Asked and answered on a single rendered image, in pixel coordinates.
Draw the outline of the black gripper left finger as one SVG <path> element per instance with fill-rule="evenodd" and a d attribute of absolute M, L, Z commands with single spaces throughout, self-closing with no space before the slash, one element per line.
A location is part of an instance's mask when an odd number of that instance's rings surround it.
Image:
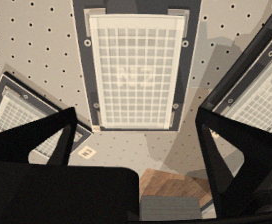
<path fill-rule="evenodd" d="M 68 165 L 76 128 L 75 107 L 0 132 L 0 161 L 29 163 L 29 153 L 63 128 L 46 164 Z"/>

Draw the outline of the white well plate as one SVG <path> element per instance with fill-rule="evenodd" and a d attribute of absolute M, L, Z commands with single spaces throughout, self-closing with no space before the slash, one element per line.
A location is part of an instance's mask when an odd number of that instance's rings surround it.
<path fill-rule="evenodd" d="M 185 16 L 89 16 L 102 126 L 169 129 Z"/>
<path fill-rule="evenodd" d="M 272 59 L 224 116 L 272 132 Z"/>
<path fill-rule="evenodd" d="M 17 97 L 7 90 L 0 103 L 0 132 L 44 118 L 45 116 L 48 116 L 48 114 L 22 97 Z M 32 151 L 49 159 L 56 147 L 62 131 L 63 129 Z"/>

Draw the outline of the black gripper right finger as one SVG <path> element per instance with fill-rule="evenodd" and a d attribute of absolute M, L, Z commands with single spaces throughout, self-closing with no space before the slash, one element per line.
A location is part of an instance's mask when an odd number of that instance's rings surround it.
<path fill-rule="evenodd" d="M 199 107 L 195 119 L 216 218 L 236 214 L 257 193 L 272 191 L 272 133 Z M 210 129 L 244 155 L 233 177 Z M 225 191 L 226 190 L 226 191 Z"/>

